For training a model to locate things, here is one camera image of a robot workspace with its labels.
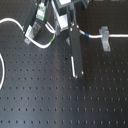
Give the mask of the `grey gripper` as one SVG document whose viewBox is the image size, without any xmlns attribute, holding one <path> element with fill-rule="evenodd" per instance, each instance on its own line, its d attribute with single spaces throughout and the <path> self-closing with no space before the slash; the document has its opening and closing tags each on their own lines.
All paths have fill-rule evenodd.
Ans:
<svg viewBox="0 0 128 128">
<path fill-rule="evenodd" d="M 76 11 L 86 9 L 88 0 L 35 0 L 24 24 L 23 32 L 26 32 L 29 26 L 32 26 L 35 20 L 47 21 L 47 14 L 50 3 L 54 11 L 55 32 L 69 29 L 71 24 L 76 24 Z"/>
</svg>

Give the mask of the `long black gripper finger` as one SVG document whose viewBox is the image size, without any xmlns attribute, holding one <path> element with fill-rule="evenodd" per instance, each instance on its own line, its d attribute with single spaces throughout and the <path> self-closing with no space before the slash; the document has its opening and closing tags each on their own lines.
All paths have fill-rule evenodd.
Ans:
<svg viewBox="0 0 128 128">
<path fill-rule="evenodd" d="M 66 8 L 66 12 L 68 17 L 68 30 L 71 46 L 72 75 L 74 78 L 80 78 L 83 76 L 83 65 L 79 29 L 77 28 L 75 10 Z"/>
</svg>

